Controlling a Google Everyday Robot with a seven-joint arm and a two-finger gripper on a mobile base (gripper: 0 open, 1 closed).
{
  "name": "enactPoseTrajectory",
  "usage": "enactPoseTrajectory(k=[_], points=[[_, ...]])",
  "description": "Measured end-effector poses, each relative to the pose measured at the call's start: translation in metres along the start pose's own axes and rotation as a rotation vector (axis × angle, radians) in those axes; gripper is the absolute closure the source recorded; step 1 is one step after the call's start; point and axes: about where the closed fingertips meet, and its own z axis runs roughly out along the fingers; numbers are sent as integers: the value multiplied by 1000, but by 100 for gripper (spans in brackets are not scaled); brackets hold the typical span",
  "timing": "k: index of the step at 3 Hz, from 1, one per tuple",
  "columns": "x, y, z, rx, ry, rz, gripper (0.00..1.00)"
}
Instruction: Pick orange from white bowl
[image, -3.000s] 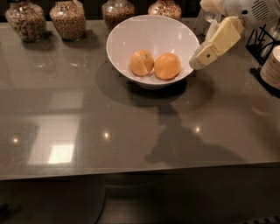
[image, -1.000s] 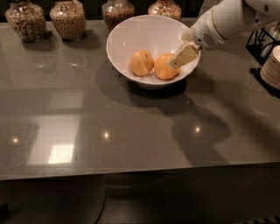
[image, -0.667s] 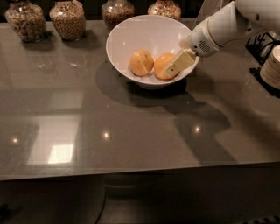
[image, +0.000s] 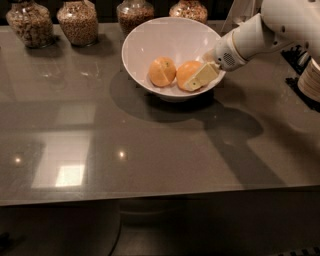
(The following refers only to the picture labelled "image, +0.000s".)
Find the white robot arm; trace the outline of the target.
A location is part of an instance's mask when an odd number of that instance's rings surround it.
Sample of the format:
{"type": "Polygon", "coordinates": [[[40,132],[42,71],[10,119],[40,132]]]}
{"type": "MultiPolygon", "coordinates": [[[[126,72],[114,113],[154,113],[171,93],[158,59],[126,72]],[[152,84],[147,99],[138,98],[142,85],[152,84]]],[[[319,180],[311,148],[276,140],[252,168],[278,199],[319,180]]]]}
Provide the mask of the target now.
{"type": "Polygon", "coordinates": [[[184,83],[194,91],[220,71],[234,71],[261,53],[291,43],[301,45],[320,63],[320,0],[262,0],[261,11],[218,39],[203,55],[204,64],[184,83]]]}

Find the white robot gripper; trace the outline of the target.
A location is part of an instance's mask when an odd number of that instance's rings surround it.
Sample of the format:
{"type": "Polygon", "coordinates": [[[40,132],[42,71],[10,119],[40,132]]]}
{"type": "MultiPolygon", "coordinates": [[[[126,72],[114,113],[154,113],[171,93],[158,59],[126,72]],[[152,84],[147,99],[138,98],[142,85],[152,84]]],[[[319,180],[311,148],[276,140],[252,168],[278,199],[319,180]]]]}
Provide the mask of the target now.
{"type": "Polygon", "coordinates": [[[219,68],[231,72],[247,63],[237,47],[238,32],[238,29],[228,32],[217,41],[213,50],[202,56],[206,63],[202,64],[183,83],[186,91],[193,92],[213,82],[219,76],[219,68]]]}

